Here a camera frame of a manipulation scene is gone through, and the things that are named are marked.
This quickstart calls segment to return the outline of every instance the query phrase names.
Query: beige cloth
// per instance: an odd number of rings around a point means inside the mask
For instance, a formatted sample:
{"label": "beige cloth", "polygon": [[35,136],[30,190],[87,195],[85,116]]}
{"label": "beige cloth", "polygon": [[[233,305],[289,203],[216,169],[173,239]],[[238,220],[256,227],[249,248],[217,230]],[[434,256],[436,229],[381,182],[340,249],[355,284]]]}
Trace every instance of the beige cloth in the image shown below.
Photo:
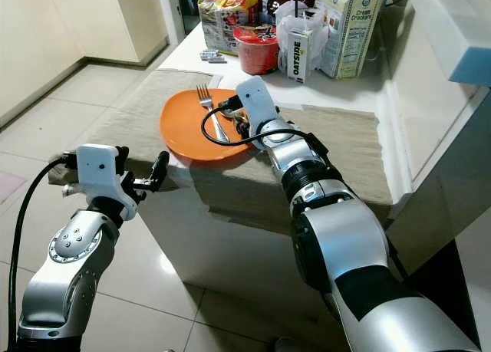
{"label": "beige cloth", "polygon": [[[177,92],[208,83],[211,78],[196,72],[154,71],[89,142],[128,146],[127,169],[136,176],[147,176],[158,153],[167,150],[159,132],[160,113],[166,100]],[[328,147],[329,159],[346,183],[384,221],[392,201],[375,115],[313,106],[303,106],[303,110],[283,107],[281,115],[302,130],[314,133]],[[179,169],[183,168],[171,166],[169,176],[180,176]],[[250,149],[218,163],[191,163],[189,170],[191,184],[211,212],[232,222],[288,234],[288,202],[264,152]],[[66,172],[50,174],[52,183],[73,180]],[[175,188],[172,180],[167,179],[162,190]]]}

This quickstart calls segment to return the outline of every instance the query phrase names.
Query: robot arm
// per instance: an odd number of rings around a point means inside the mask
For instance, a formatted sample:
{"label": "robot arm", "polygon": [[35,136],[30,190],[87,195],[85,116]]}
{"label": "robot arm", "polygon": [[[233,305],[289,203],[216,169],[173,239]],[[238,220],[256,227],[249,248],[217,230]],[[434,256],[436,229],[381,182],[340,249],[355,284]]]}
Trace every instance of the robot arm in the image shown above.
{"label": "robot arm", "polygon": [[77,149],[77,185],[88,207],[77,211],[50,241],[48,256],[29,281],[18,326],[18,350],[79,351],[97,283],[114,256],[119,228],[166,175],[169,154],[162,152],[148,179],[124,171],[128,149],[87,144]]}
{"label": "robot arm", "polygon": [[[297,128],[276,113],[260,77],[240,84],[237,94],[250,136]],[[433,302],[393,277],[384,230],[312,135],[278,133],[254,144],[267,150],[290,202],[298,269],[329,294],[353,351],[479,350]]]}

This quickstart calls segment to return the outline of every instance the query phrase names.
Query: red cup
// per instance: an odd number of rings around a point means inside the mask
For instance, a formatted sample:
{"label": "red cup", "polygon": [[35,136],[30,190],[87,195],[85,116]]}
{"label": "red cup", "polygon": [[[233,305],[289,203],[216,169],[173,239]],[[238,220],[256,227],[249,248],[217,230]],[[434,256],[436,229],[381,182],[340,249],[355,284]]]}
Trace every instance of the red cup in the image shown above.
{"label": "red cup", "polygon": [[278,69],[278,40],[273,27],[237,27],[241,69],[248,74],[267,74]]}

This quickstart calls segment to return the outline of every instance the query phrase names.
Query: plastic bag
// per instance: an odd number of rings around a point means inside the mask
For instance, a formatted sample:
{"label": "plastic bag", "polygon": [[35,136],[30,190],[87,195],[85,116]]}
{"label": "plastic bag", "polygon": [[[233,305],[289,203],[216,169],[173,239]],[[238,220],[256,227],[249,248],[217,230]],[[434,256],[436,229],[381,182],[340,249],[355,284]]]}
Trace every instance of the plastic bag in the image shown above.
{"label": "plastic bag", "polygon": [[233,31],[240,25],[255,25],[258,0],[199,0],[198,9],[206,46],[237,54]]}
{"label": "plastic bag", "polygon": [[286,72],[288,57],[288,33],[291,30],[311,31],[311,54],[308,55],[308,69],[319,68],[328,42],[329,28],[325,24],[325,9],[307,8],[298,3],[298,17],[295,17],[295,1],[288,1],[281,5],[275,12],[276,37],[278,39],[279,54],[278,68]]}

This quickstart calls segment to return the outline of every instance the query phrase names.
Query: fork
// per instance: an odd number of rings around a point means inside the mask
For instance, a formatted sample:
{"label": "fork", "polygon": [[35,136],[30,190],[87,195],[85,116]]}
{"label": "fork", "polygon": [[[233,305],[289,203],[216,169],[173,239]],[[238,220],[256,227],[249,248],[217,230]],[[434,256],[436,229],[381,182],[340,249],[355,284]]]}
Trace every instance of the fork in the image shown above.
{"label": "fork", "polygon": [[[196,85],[196,90],[198,91],[198,98],[201,106],[208,108],[209,112],[213,111],[212,97],[209,95],[208,87],[206,87],[205,84],[201,86]],[[213,121],[213,126],[215,127],[217,140],[229,143],[230,140],[225,134],[225,132],[223,131],[222,126],[220,126],[220,123],[218,122],[218,119],[216,118],[215,114],[212,114],[212,121]]]}

